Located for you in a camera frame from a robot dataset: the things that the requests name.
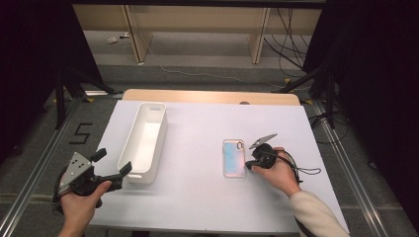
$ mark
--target sleeve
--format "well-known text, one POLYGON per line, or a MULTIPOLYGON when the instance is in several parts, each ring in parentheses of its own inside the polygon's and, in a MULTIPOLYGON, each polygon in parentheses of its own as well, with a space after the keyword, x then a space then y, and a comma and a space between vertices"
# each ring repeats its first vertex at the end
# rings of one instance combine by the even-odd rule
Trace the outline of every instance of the sleeve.
POLYGON ((301 231, 307 236, 349 236, 332 210, 312 193, 300 191, 290 197, 290 205, 301 231))

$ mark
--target white table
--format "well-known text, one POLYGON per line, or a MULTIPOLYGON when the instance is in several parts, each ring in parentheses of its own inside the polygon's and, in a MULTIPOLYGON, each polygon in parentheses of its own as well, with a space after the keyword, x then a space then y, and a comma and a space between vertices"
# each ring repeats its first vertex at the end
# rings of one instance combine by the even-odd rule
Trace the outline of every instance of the white table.
MULTIPOLYGON (((96 174, 111 175, 141 102, 118 102, 98 148, 108 155, 96 174)), ((246 179, 222 175, 222 140, 240 138, 248 147, 274 132, 271 145, 284 146, 303 168, 304 190, 325 201, 346 228, 303 107, 166 103, 168 128, 155 181, 124 181, 120 191, 103 196, 92 225, 116 228, 215 233, 279 234, 297 232, 288 198, 251 172, 246 179)))

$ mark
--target gray carpet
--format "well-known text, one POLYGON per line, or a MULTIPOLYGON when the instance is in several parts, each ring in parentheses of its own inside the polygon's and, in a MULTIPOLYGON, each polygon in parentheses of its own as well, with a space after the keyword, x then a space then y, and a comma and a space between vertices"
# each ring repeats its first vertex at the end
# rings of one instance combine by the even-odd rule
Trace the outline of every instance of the gray carpet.
MULTIPOLYGON (((205 91, 247 91, 271 92, 277 90, 269 84, 285 86, 285 78, 290 78, 278 69, 234 69, 234 68, 196 68, 196 67, 167 67, 170 70, 181 70, 190 74, 211 74, 232 78, 219 78, 204 75, 185 75, 181 73, 168 73, 160 67, 134 67, 134 66, 99 66, 107 85, 126 90, 141 89, 171 89, 171 90, 205 90, 205 91)), ((286 71, 287 74, 303 75, 298 71, 286 71)), ((91 85, 84 85, 86 90, 96 90, 91 85)), ((308 98, 307 90, 295 90, 302 99, 308 98)), ((42 155, 55 126, 56 112, 53 95, 45 103, 46 112, 39 114, 34 122, 31 132, 21 144, 23 153, 19 156, 11 155, 0 167, 0 216, 3 217, 10 207, 14 197, 24 185, 36 162, 42 155)), ((24 215, 13 233, 13 236, 55 236, 63 218, 54 215, 49 205, 53 184, 60 169, 68 162, 74 151, 84 155, 93 153, 98 147, 102 134, 117 99, 95 99, 92 103, 80 105, 70 121, 60 145, 55 151, 45 174, 42 177, 35 195, 26 208, 24 215), (82 127, 83 132, 90 133, 85 144, 70 144, 81 141, 83 137, 75 136, 81 122, 91 123, 82 127)), ((315 116, 312 105, 303 105, 307 117, 315 116)), ((356 131, 347 122, 344 116, 335 117, 336 130, 342 138, 342 143, 351 161, 355 165, 363 185, 370 195, 374 205, 382 217, 383 224, 390 236, 418 236, 400 207, 397 199, 386 184, 379 171, 367 165, 368 153, 365 151, 356 131)), ((317 141, 327 141, 323 129, 318 126, 313 129, 317 141)), ((355 199, 346 180, 339 162, 330 144, 318 144, 328 175, 341 205, 345 219, 352 236, 372 236, 370 227, 355 199)), ((89 227, 87 236, 130 236, 128 230, 107 230, 89 227)), ((152 233, 153 236, 167 235, 152 233)))

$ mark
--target phone case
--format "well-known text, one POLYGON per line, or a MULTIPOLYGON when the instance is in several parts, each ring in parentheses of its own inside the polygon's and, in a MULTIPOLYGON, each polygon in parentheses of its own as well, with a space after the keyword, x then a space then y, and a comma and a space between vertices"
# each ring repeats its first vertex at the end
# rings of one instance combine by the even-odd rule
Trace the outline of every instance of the phone case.
POLYGON ((222 143, 225 178, 245 178, 244 143, 240 139, 226 139, 222 143))

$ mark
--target rectangular white container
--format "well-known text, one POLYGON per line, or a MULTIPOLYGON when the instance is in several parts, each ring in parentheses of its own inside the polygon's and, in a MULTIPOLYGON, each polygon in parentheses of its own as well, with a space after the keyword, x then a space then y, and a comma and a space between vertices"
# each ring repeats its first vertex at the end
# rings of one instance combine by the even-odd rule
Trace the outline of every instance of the rectangular white container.
POLYGON ((167 118, 164 104, 143 103, 138 107, 118 162, 119 170, 127 162, 131 162, 132 170, 126 176, 130 182, 150 184, 154 181, 166 129, 167 118))

